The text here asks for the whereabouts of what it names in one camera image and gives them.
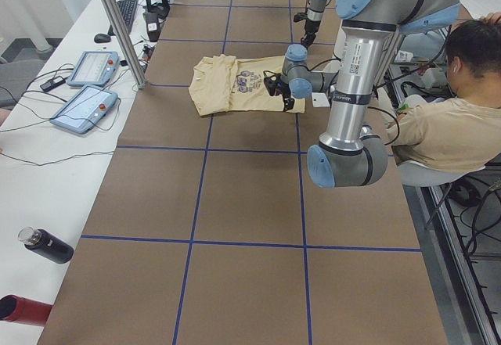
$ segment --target folded cloth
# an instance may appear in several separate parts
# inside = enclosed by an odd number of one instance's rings
[[[234,56],[204,57],[193,68],[189,94],[198,114],[206,116],[234,110],[283,110],[282,96],[270,96],[263,71],[279,73],[283,56],[237,59]],[[291,113],[303,113],[305,100],[296,99]]]

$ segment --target beige t-shirt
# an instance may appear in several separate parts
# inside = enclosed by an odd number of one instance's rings
[[[501,153],[501,109],[448,99],[412,108],[393,143],[397,163],[415,160],[439,171],[469,172]],[[397,126],[388,128],[397,135]]]
[[[199,115],[232,110],[283,110],[282,96],[270,96],[263,83],[264,70],[282,71],[283,56],[237,59],[204,57],[193,68],[189,93]],[[303,113],[305,100],[295,99],[291,113]]]

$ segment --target keyboard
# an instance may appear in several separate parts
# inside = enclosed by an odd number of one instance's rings
[[[117,2],[118,8],[124,18],[125,26],[130,34],[132,31],[132,24],[134,23],[135,11],[138,7],[137,0],[120,0]],[[110,26],[108,29],[108,35],[114,36],[113,27]]]

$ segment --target shirt sleeve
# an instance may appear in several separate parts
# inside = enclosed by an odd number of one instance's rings
[[[393,146],[414,146],[423,141],[423,132],[420,126],[420,107],[416,107],[408,111],[408,113],[398,122],[400,126],[400,134],[395,140]],[[397,136],[397,125],[394,124],[387,129],[387,134],[390,140]]]

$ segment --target black bottle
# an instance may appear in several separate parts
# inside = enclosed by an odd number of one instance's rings
[[[24,247],[58,264],[66,263],[73,256],[73,247],[44,229],[24,228],[17,236]]]

